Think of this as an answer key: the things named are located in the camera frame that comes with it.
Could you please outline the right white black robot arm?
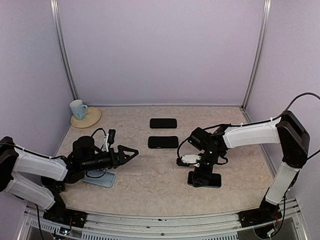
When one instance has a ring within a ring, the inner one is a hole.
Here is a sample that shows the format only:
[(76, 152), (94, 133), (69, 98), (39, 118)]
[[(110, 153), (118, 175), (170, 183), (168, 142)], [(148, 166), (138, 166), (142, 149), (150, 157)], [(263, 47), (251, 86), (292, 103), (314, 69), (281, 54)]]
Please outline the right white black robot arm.
[(265, 194), (265, 201), (256, 210), (256, 218), (266, 222), (275, 212), (295, 177), (308, 161), (310, 135), (296, 116), (286, 110), (281, 116), (260, 122), (240, 125), (219, 124), (214, 132), (197, 127), (187, 141), (200, 151), (199, 154), (183, 155), (179, 159), (184, 165), (208, 168), (226, 159), (228, 150), (254, 145), (279, 145), (282, 163), (273, 183)]

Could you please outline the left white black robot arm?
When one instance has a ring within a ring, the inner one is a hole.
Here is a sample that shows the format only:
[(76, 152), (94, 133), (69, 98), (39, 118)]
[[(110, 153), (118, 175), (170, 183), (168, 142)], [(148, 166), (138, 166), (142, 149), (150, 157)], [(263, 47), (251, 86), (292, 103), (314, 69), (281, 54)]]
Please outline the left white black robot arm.
[(59, 193), (48, 185), (39, 186), (21, 175), (28, 173), (66, 184), (82, 180), (86, 172), (100, 169), (116, 169), (139, 152), (136, 149), (118, 145), (101, 150), (91, 136), (81, 136), (72, 144), (72, 152), (65, 156), (44, 156), (33, 153), (13, 142), (9, 136), (0, 141), (0, 190), (10, 193), (49, 210), (57, 221), (63, 223), (70, 218), (70, 211), (58, 203)]

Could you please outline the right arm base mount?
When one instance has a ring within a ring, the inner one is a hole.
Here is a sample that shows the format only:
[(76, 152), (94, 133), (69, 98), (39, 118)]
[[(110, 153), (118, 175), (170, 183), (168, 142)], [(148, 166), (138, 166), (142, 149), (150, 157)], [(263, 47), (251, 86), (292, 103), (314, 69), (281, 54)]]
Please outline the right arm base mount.
[(260, 225), (281, 219), (283, 217), (279, 204), (273, 205), (264, 197), (258, 208), (240, 211), (238, 213), (242, 228)]

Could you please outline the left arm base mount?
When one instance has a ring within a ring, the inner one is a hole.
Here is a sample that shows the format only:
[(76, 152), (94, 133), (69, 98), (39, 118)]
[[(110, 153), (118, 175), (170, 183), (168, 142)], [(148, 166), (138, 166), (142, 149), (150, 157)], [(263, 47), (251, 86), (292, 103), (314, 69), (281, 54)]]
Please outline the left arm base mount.
[(83, 229), (87, 215), (84, 211), (67, 208), (61, 196), (56, 194), (54, 195), (54, 204), (45, 210), (43, 218), (69, 227)]

